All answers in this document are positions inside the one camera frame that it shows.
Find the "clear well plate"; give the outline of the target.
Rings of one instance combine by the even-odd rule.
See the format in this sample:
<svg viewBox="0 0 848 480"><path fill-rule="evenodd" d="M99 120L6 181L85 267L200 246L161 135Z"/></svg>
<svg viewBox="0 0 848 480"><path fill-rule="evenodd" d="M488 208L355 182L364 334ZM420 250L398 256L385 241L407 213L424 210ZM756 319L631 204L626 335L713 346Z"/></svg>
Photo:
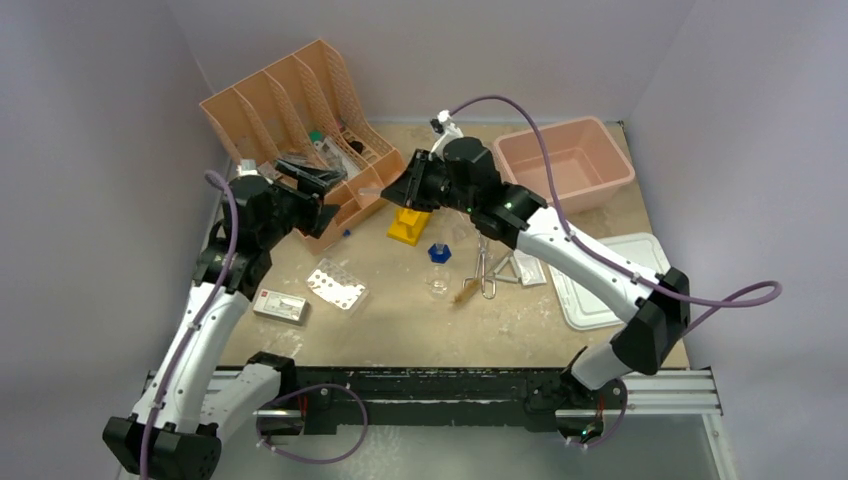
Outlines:
<svg viewBox="0 0 848 480"><path fill-rule="evenodd" d="M322 259L306 278L310 291L337 309L352 314L369 295L367 285L330 259Z"/></svg>

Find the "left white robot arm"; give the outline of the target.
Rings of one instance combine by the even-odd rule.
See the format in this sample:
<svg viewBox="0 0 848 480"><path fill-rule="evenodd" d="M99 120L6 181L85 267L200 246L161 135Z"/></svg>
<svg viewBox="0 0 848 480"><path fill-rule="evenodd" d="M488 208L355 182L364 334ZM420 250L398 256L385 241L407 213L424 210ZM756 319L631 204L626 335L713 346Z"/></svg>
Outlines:
<svg viewBox="0 0 848 480"><path fill-rule="evenodd" d="M271 250L298 231L320 237L339 212L326 195L340 169L278 159L292 184L264 176L244 160L235 177L208 170L223 194L223 216L199 255L183 318L155 376L126 417L112 417L102 438L123 469L140 479L209 479L233 431L259 407L284 409L297 399L294 362L257 353L236 379L207 393L224 347L272 265Z"/></svg>

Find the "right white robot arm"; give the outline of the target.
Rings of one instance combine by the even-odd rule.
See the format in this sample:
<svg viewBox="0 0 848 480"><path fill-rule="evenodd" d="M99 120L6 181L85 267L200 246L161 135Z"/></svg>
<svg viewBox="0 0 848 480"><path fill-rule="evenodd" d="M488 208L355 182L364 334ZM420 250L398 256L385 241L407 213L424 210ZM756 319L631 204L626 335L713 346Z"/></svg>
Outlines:
<svg viewBox="0 0 848 480"><path fill-rule="evenodd" d="M477 138L454 139L441 153L416 150L380 196L415 211L468 214L484 237L565 274L623 322L607 343L587 348L565 369L561 392L573 406L588 405L628 373L656 373L689 325L689 307L674 297L688 290L685 274L657 273L568 226L540 195L504 181Z"/></svg>

